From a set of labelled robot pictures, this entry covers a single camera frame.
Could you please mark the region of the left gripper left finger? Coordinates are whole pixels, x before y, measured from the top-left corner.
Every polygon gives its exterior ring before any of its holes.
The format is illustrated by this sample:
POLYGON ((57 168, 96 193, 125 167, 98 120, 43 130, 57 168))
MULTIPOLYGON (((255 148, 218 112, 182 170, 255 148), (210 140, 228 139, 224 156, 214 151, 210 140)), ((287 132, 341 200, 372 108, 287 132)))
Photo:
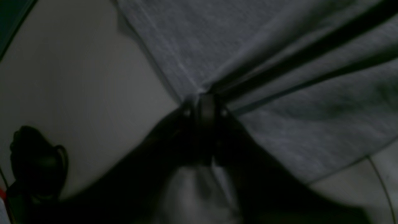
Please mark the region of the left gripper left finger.
POLYGON ((193 136, 194 103, 185 101, 103 177, 110 187, 162 185, 185 160, 193 136))

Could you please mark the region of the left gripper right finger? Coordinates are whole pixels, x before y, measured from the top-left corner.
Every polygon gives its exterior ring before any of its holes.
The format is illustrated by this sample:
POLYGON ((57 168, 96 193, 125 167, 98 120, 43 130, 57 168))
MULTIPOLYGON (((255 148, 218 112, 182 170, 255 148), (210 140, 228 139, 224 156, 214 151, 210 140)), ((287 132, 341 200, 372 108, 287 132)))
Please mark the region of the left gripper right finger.
POLYGON ((213 97, 221 148, 217 158, 227 167, 239 193, 297 193, 299 182, 259 146, 225 104, 213 97))

